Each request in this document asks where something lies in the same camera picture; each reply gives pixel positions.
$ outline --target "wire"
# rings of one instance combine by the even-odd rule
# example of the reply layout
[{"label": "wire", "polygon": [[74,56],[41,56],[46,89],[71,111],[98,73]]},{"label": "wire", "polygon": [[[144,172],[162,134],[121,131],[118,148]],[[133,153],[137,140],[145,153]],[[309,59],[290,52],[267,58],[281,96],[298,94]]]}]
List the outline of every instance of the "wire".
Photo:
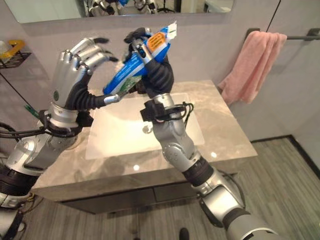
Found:
[{"label": "wire", "polygon": [[26,104],[28,104],[30,107],[32,107],[33,109],[35,109],[16,89],[15,87],[5,78],[5,76],[2,75],[2,73],[0,72],[0,76],[3,77],[3,79],[10,85],[10,87],[26,102]]},{"label": "wire", "polygon": [[187,106],[189,107],[189,111],[188,111],[188,114],[186,115],[186,118],[185,118],[185,120],[184,120],[184,127],[185,127],[185,128],[187,127],[190,114],[192,113],[192,111],[193,111],[194,108],[195,108],[195,106],[194,106],[191,102],[190,102],[190,103],[187,103]]},{"label": "wire", "polygon": [[48,128],[48,116],[49,115],[44,116],[43,126],[40,127],[40,129],[27,130],[27,131],[15,131],[13,127],[7,125],[6,123],[0,122],[0,127],[3,126],[3,128],[9,130],[9,131],[0,130],[0,138],[21,140],[21,138],[32,137],[32,136],[41,135],[41,134],[48,134],[58,138],[72,138],[76,136],[74,132],[69,132],[67,134],[60,134],[60,133],[46,131],[46,129]]},{"label": "wire", "polygon": [[230,178],[230,180],[236,185],[236,187],[238,188],[239,190],[239,193],[240,193],[240,196],[241,196],[241,200],[243,202],[243,208],[246,209],[246,198],[245,198],[245,194],[244,194],[244,191],[243,189],[241,188],[240,184],[235,180],[235,178],[233,176],[231,176],[231,174],[225,172],[225,171],[222,171],[220,169],[218,169],[218,171],[224,175],[226,175],[228,178]]},{"label": "wire", "polygon": [[[8,130],[8,131],[0,131],[0,132],[4,132],[4,133],[9,133],[9,132],[15,132],[16,131],[12,126],[10,126],[10,125],[8,125],[8,124],[6,124],[4,122],[0,122],[0,128]],[[15,136],[13,138],[16,140],[17,143],[21,140],[21,138],[17,137],[15,134],[13,134],[13,136]]]},{"label": "wire", "polygon": [[22,238],[24,237],[24,235],[25,235],[25,233],[26,233],[26,229],[27,229],[27,227],[28,227],[28,225],[26,224],[25,221],[22,221],[22,222],[24,223],[24,229],[22,230],[22,233],[21,233],[21,235],[20,235],[20,237],[19,237],[19,240],[22,240]]},{"label": "wire", "polygon": [[35,205],[35,200],[32,202],[31,207],[28,208],[28,210],[22,212],[24,215],[30,213],[31,211],[33,211],[35,208],[37,208],[42,202],[43,202],[44,198],[42,198],[40,201],[37,202],[37,204]]}]

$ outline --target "toothpaste tube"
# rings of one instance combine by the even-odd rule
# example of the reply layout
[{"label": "toothpaste tube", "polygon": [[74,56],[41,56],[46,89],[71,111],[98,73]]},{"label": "toothpaste tube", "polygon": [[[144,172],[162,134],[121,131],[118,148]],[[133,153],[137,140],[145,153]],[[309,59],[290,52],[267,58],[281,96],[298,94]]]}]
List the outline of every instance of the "toothpaste tube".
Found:
[{"label": "toothpaste tube", "polygon": [[[144,44],[150,51],[153,58],[162,63],[170,48],[170,41],[177,35],[177,22],[162,28],[159,32],[144,40]],[[116,73],[111,82],[103,89],[103,93],[117,94],[119,92],[128,91],[141,78],[136,76],[147,75],[145,64],[136,52],[132,53],[132,57],[126,61],[123,67]]]}]

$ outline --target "gray wall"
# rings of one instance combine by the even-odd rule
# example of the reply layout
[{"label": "gray wall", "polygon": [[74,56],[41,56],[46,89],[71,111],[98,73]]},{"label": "gray wall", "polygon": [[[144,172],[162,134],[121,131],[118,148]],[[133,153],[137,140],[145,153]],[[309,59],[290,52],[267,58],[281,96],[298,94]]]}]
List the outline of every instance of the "gray wall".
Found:
[{"label": "gray wall", "polygon": [[[320,28],[320,1],[282,0],[270,32]],[[250,140],[293,134],[320,167],[320,41],[288,40],[252,104],[230,106]]]}]

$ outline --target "gray floor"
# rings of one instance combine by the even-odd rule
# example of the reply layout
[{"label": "gray floor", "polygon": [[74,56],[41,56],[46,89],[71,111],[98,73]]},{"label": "gray floor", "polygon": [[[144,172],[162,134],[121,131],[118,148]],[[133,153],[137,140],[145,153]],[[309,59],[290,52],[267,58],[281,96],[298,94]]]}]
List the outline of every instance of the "gray floor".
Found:
[{"label": "gray floor", "polygon": [[[258,157],[237,176],[247,209],[289,240],[320,239],[320,180],[287,139],[253,144]],[[191,240],[225,240],[196,199],[91,215],[44,200],[25,216],[24,240],[177,240],[187,227]]]}]

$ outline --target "white sink basin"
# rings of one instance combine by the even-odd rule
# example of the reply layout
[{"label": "white sink basin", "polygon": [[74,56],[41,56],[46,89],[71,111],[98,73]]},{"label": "white sink basin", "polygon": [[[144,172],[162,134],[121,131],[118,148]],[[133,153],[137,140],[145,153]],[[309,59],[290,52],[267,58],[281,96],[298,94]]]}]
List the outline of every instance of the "white sink basin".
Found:
[{"label": "white sink basin", "polygon": [[[175,104],[190,102],[186,93],[175,93],[171,96]],[[85,158],[99,159],[160,150],[161,145],[154,133],[143,131],[145,126],[152,126],[151,122],[143,122],[140,115],[140,110],[145,108],[144,103],[148,100],[148,97],[125,98],[118,103],[96,109],[93,113],[94,121],[90,128]],[[195,145],[205,143],[193,112],[188,120],[186,132]]]}]

